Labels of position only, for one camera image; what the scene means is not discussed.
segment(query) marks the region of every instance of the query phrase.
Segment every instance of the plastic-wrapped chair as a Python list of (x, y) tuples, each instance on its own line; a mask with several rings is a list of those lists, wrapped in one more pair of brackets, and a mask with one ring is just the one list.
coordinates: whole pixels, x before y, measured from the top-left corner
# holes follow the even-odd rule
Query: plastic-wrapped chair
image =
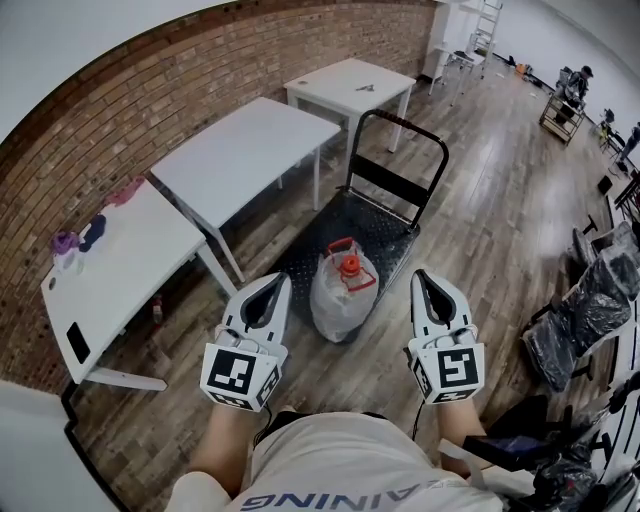
[(557, 306), (522, 334), (534, 368), (553, 391), (564, 391), (579, 358), (620, 332), (639, 292), (634, 260), (613, 245), (600, 252)]
[(574, 228), (572, 241), (571, 256), (580, 268), (580, 274), (596, 260), (599, 252), (613, 245), (623, 247), (627, 254), (633, 259), (636, 267), (640, 268), (638, 240), (627, 221), (621, 222), (611, 231), (593, 239), (591, 242), (587, 240), (584, 231)]

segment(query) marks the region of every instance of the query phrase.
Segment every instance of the black cable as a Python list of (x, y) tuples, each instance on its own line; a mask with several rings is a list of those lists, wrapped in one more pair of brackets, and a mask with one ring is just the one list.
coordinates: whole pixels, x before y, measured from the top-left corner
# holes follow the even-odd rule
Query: black cable
[(260, 442), (260, 438), (264, 435), (264, 433), (267, 431), (267, 429), (269, 428), (269, 425), (271, 425), (271, 418), (272, 418), (272, 414), (271, 414), (271, 408), (269, 407), (268, 403), (264, 404), (264, 408), (267, 410), (267, 412), (269, 413), (269, 419), (267, 420), (267, 424), (264, 426), (264, 428), (258, 432), (254, 437), (253, 437), (253, 447), (255, 448), (257, 446), (257, 444)]
[(422, 412), (422, 406), (424, 405), (424, 399), (418, 408), (418, 414), (416, 414), (416, 421), (413, 422), (413, 433), (411, 434), (411, 440), (416, 440), (416, 434), (418, 433), (418, 419), (420, 419), (420, 413)]

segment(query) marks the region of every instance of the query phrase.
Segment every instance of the black plastic wrap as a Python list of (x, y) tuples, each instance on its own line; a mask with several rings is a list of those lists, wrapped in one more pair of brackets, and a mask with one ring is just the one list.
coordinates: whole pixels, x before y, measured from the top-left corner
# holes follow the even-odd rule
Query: black plastic wrap
[(601, 252), (614, 244), (618, 247), (622, 247), (622, 249), (631, 256), (636, 268), (640, 268), (640, 249), (638, 248), (638, 240), (627, 221), (621, 222), (608, 233), (594, 239), (591, 244), (596, 252)]
[(588, 444), (575, 444), (538, 470), (531, 502), (542, 510), (557, 508), (561, 512), (575, 512), (597, 482), (598, 477), (591, 470)]
[(591, 246), (591, 242), (587, 240), (587, 237), (578, 228), (573, 228), (572, 239), (576, 262), (581, 271), (584, 272), (596, 260), (596, 251)]
[(560, 305), (543, 315), (522, 338), (534, 366), (556, 392), (563, 391), (576, 361), (631, 318), (640, 275), (629, 254), (603, 250)]

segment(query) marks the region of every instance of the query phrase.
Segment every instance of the white shirt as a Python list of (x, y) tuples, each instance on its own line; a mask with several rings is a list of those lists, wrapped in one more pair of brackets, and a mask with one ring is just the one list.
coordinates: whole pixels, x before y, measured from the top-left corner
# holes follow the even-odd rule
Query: white shirt
[(263, 440), (250, 486), (233, 501), (211, 476), (189, 473), (167, 512), (501, 511), (498, 497), (434, 468), (391, 422), (362, 414), (299, 419)]

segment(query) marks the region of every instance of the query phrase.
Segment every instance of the metal rack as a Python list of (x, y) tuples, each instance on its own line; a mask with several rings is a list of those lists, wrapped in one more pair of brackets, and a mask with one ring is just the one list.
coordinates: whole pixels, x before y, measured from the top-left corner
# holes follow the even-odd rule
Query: metal rack
[(640, 173), (635, 171), (631, 175), (631, 183), (615, 198), (613, 206), (629, 221), (640, 222)]
[[(562, 112), (563, 108), (571, 109), (573, 116), (569, 117)], [(566, 101), (552, 95), (540, 116), (540, 125), (559, 137), (565, 145), (569, 145), (571, 139), (580, 128), (584, 115), (584, 110), (576, 110)], [(558, 124), (555, 120), (556, 117), (566, 119), (565, 123), (563, 125)]]

